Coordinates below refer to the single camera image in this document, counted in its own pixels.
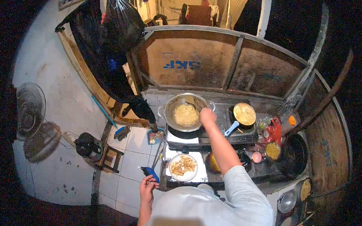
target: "hand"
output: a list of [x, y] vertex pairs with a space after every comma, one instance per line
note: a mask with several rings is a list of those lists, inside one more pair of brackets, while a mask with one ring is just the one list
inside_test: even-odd
[[200, 121], [206, 128], [210, 125], [216, 124], [216, 114], [209, 108], [203, 108], [200, 112]]
[[153, 189], [159, 188], [159, 183], [155, 182], [156, 179], [152, 175], [145, 177], [139, 186], [139, 194], [141, 196], [141, 205], [151, 205], [153, 203]]

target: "gas stove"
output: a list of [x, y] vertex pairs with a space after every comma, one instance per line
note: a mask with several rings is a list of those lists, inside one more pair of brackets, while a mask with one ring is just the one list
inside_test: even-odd
[[[239, 102], [250, 104], [248, 100], [241, 100]], [[233, 105], [215, 103], [215, 106], [216, 108], [214, 112], [217, 116], [216, 124], [221, 133], [224, 134], [224, 132], [234, 122], [232, 117], [233, 113], [231, 111]], [[242, 133], [235, 129], [227, 138], [234, 148], [241, 144], [249, 144], [258, 140], [255, 125], [253, 125], [250, 129], [241, 129], [241, 131]], [[211, 150], [209, 136], [203, 127], [193, 132], [181, 132], [167, 126], [166, 141], [170, 150], [195, 152], [207, 149]]]

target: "orange bottle cap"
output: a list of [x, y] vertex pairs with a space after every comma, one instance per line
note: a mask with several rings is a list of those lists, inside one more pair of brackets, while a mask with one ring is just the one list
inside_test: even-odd
[[289, 116], [288, 122], [290, 125], [296, 125], [296, 120], [295, 120], [294, 116], [292, 116], [292, 115]]

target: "wooden partition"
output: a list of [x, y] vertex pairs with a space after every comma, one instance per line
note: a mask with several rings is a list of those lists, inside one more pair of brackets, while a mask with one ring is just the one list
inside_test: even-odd
[[[318, 107], [330, 91], [317, 70], [314, 82], [299, 109], [304, 120]], [[347, 182], [352, 172], [352, 145], [348, 127], [334, 97], [333, 101], [305, 129], [312, 163], [312, 175], [316, 193], [333, 191]]]
[[214, 90], [284, 99], [309, 64], [264, 39], [197, 25], [147, 27], [132, 65], [144, 89]]
[[139, 118], [125, 118], [122, 117], [123, 103], [116, 102], [111, 98], [98, 84], [90, 69], [88, 68], [79, 48], [73, 38], [70, 27], [68, 24], [64, 25], [65, 30], [57, 33], [63, 48], [69, 57], [74, 68], [78, 72], [79, 77], [86, 85], [90, 93], [99, 102], [106, 114], [114, 120], [114, 122], [122, 125], [131, 125], [136, 127], [148, 127], [148, 120]]

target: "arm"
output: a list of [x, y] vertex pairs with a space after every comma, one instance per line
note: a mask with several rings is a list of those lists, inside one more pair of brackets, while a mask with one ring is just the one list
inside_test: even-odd
[[211, 109], [203, 108], [200, 113], [200, 121], [209, 135], [212, 152], [222, 175], [224, 176], [234, 166], [241, 166], [234, 148], [221, 134], [220, 129], [216, 125], [215, 113]]
[[224, 176], [225, 193], [233, 208], [248, 216], [254, 225], [272, 225], [273, 209], [241, 165], [234, 148], [216, 125], [216, 115], [203, 108], [200, 121], [205, 127], [215, 160]]
[[159, 184], [152, 175], [145, 177], [139, 186], [141, 205], [139, 207], [139, 219], [137, 226], [144, 226], [149, 221], [152, 214], [153, 188], [159, 188]]

